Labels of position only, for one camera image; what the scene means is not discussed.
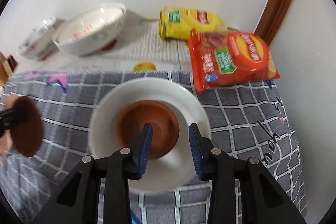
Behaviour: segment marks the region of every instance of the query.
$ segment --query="brown clay pot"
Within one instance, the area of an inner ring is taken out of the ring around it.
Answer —
[[[127,106],[120,114],[116,123],[116,135],[119,144],[127,147],[129,142],[138,136],[144,124],[153,126],[152,145],[148,155],[150,160],[167,154],[179,139],[179,122],[165,104],[144,100]]]
[[[16,150],[23,156],[31,157],[40,148],[43,137],[43,125],[40,112],[34,101],[27,96],[11,95],[4,109],[17,110],[17,123],[10,129],[10,135]]]

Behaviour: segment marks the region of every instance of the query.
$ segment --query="printed tablecloth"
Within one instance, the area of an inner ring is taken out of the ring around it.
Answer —
[[[25,223],[33,218],[73,166],[89,154],[87,134],[93,110],[117,85],[139,77],[160,77],[177,82],[199,99],[211,125],[215,147],[238,159],[262,160],[303,216],[305,192],[299,144],[288,124],[276,85],[244,83],[196,94],[192,73],[124,72],[68,74],[67,90],[47,85],[48,75],[13,75],[3,100],[10,93],[28,95],[39,108],[45,135],[32,158],[12,155],[7,170],[0,162],[0,188]],[[98,222],[103,220],[104,182]],[[143,224],[206,223],[211,182],[192,179],[172,191],[145,195],[130,193],[131,209]],[[241,223],[241,195],[236,182],[236,222]]]

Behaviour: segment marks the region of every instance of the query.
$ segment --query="red snack bag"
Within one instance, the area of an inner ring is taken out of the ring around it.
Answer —
[[[193,29],[188,44],[198,93],[215,86],[280,78],[267,44],[252,33]]]

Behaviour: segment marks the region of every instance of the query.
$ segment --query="metal screw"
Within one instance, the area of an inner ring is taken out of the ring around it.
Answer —
[[[213,153],[214,155],[219,155],[222,151],[218,148],[213,148],[211,149],[211,153]]]
[[[127,155],[129,152],[131,152],[131,150],[127,147],[120,150],[120,153],[122,153],[123,155]]]
[[[258,164],[259,160],[257,158],[255,158],[255,157],[252,157],[252,158],[250,158],[250,163],[252,163],[252,164]]]
[[[82,158],[82,162],[85,163],[85,164],[87,164],[87,163],[90,162],[90,161],[91,161],[91,156],[84,156],[84,157]]]

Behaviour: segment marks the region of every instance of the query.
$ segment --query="white plate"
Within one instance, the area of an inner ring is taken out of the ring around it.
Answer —
[[[91,153],[98,159],[108,157],[121,148],[115,136],[116,119],[127,105],[142,100],[166,104],[179,121],[180,135],[168,154],[148,161],[140,181],[129,180],[129,187],[150,193],[171,190],[188,183],[196,175],[188,139],[189,125],[197,123],[201,135],[210,138],[210,124],[198,99],[181,85],[168,80],[135,79],[107,93],[90,121],[88,143]]]

